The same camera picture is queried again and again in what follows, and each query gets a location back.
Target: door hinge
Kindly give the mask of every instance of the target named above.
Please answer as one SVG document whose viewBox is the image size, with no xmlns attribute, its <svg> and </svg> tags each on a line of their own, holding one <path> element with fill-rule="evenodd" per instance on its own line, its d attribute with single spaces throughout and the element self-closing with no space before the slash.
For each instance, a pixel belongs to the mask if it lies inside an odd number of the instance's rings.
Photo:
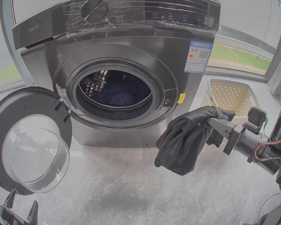
<svg viewBox="0 0 281 225">
<path fill-rule="evenodd" d="M 71 111 L 76 111 L 76 109 L 70 103 L 70 101 L 66 95 L 66 89 L 65 88 L 60 89 L 59 87 L 57 89 L 58 89 L 58 94 L 60 96 L 59 101 L 65 103 L 65 105 L 68 107 L 68 110 L 67 110 L 68 113 L 71 113 Z"/>
</svg>

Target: energy label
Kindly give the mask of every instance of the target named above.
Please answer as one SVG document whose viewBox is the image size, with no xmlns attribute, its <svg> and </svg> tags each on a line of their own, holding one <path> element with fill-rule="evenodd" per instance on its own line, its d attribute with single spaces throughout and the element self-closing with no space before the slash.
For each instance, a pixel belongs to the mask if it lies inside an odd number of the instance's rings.
<svg viewBox="0 0 281 225">
<path fill-rule="evenodd" d="M 213 44 L 191 41 L 184 68 L 185 73 L 204 73 Z"/>
</svg>

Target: control panel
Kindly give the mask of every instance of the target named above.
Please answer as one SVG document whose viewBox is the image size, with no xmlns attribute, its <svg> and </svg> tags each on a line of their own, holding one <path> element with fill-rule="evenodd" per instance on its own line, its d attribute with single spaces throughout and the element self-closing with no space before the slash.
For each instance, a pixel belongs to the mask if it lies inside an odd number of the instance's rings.
<svg viewBox="0 0 281 225">
<path fill-rule="evenodd" d="M 220 4 L 202 0 L 145 1 L 146 21 L 166 21 L 218 30 Z"/>
<path fill-rule="evenodd" d="M 211 0 L 88 0 L 81 9 L 79 4 L 64 4 L 67 31 L 147 23 L 217 31 L 221 8 Z"/>
</svg>

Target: wire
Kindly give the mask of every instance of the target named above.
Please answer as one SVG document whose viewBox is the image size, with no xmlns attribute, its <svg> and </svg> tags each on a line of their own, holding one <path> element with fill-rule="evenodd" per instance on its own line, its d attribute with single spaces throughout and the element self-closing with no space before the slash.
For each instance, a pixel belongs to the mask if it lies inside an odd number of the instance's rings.
<svg viewBox="0 0 281 225">
<path fill-rule="evenodd" d="M 275 196 L 275 195 L 272 195 L 271 197 L 269 197 L 269 198 L 264 202 L 264 204 L 265 204 L 270 198 L 272 198 L 272 197 Z"/>
<path fill-rule="evenodd" d="M 254 152 L 254 157 L 255 157 L 255 159 L 256 159 L 256 160 L 259 160 L 259 161 L 262 161 L 262 162 L 268 161 L 268 160 L 273 160 L 273 159 L 281 159 L 281 157 L 269 157 L 269 158 L 260 159 L 260 158 L 257 156 L 257 152 L 258 152 L 258 150 L 259 150 L 259 148 L 260 148 L 261 146 L 264 146 L 264 145 L 277 145 L 277 144 L 279 144 L 279 143 L 281 143 L 281 139 L 278 140 L 278 141 L 268 141 L 268 142 L 261 143 L 260 145 L 257 146 L 257 148 L 256 148 L 256 150 L 255 150 L 255 152 Z"/>
<path fill-rule="evenodd" d="M 268 123 L 268 122 L 266 122 L 266 123 L 264 124 L 264 135 L 265 135 L 265 127 L 266 127 L 267 123 Z"/>
</svg>

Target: white laundry basket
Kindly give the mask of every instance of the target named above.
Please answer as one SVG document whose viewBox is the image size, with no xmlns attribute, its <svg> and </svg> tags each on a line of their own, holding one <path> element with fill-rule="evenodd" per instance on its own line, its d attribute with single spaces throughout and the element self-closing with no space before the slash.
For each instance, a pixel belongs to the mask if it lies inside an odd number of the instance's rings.
<svg viewBox="0 0 281 225">
<path fill-rule="evenodd" d="M 220 79 L 208 81 L 201 107 L 206 105 L 234 111 L 236 113 L 234 123 L 246 121 L 248 111 L 252 106 L 260 108 L 259 101 L 249 85 Z"/>
</svg>

